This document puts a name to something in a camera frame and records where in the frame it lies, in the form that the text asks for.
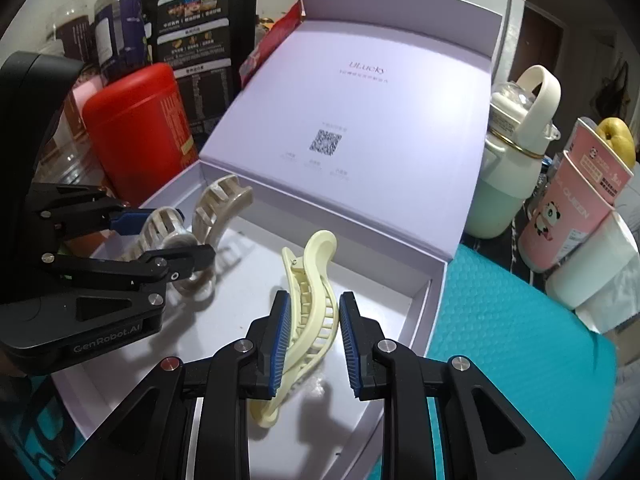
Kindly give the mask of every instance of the pink paper cup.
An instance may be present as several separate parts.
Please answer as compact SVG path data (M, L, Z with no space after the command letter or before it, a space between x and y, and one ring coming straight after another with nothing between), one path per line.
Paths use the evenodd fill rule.
M568 145L569 158L601 197L610 204L634 176L596 132L582 119L575 123Z
M550 269L613 211L564 152L564 159L518 240L529 269Z

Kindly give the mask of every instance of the teal mat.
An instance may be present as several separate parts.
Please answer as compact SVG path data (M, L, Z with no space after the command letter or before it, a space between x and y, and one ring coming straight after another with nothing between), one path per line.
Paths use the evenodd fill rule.
M577 480L586 478L613 398L616 354L608 340L460 245L447 270L428 357L447 361L457 354L493 381ZM443 480L440 443L434 448ZM369 480L379 478L380 461Z

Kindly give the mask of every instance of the yellow fruit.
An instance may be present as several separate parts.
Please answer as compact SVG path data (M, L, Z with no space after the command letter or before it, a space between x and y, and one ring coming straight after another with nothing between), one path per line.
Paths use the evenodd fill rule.
M625 121L617 117L604 119L596 128L596 133L633 171L636 164L636 146Z

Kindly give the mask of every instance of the door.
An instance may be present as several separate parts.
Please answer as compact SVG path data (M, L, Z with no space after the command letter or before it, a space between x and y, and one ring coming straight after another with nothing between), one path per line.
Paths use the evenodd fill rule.
M525 7L509 80L517 81L522 73L533 65L542 65L553 73L558 63L562 34L562 27L535 10Z

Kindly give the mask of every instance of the box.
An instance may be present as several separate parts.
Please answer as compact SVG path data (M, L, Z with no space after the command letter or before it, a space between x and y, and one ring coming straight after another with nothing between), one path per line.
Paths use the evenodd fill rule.
M460 0L304 3L308 21L229 108L201 160L145 205L176 206L189 221L202 190L228 172L254 188L254 204L221 241L213 300L189 303L168 291L160 333L55 374L83 434L161 358L200 359L245 336L251 320L268 313L275 291L286 288L281 248L302 254L318 229L338 240L328 269L336 296L352 290L385 336L426 352L484 146L492 38L481 25L495 36L499 17ZM448 24L421 11L434 4ZM391 29L394 23L403 30ZM465 27L481 30L460 46ZM353 75L359 70L367 77ZM368 77L374 74L376 80ZM453 82L441 80L449 76ZM319 138L320 131L340 139L334 145L337 137ZM305 164L315 158L319 166ZM117 257L127 243L112 236L98 256ZM381 402L354 399L338 336L273 428L249 423L252 474L362 478L382 449L381 414ZM196 432L197 420L192 444Z

